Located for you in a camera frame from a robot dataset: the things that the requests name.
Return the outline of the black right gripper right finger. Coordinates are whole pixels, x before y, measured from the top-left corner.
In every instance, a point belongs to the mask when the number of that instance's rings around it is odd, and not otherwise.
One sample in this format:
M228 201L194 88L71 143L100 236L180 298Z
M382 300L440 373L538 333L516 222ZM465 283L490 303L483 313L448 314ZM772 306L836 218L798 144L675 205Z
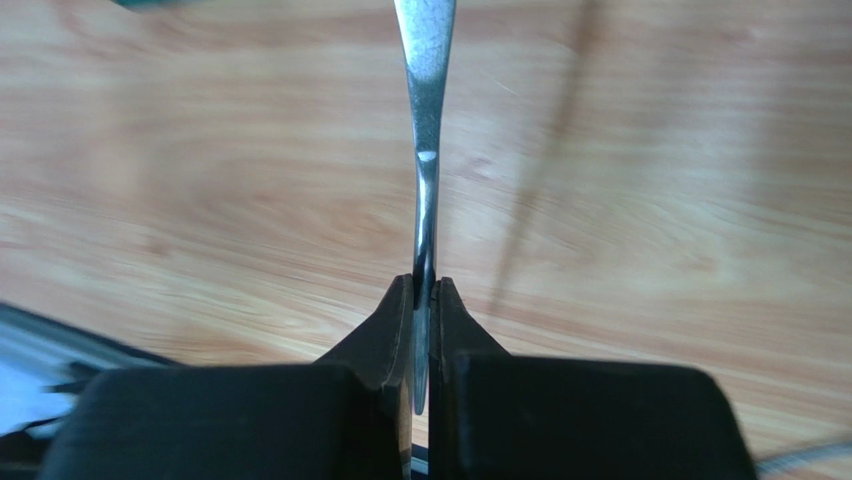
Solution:
M451 279L433 293L433 479L753 479L726 396L692 367L510 354Z

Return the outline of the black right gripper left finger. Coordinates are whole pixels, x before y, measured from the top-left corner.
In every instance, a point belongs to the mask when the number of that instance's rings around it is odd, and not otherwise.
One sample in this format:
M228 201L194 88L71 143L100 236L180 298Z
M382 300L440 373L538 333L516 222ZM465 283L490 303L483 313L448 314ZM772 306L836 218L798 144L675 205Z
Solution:
M42 479L407 479L412 280L309 364L114 369L91 380Z

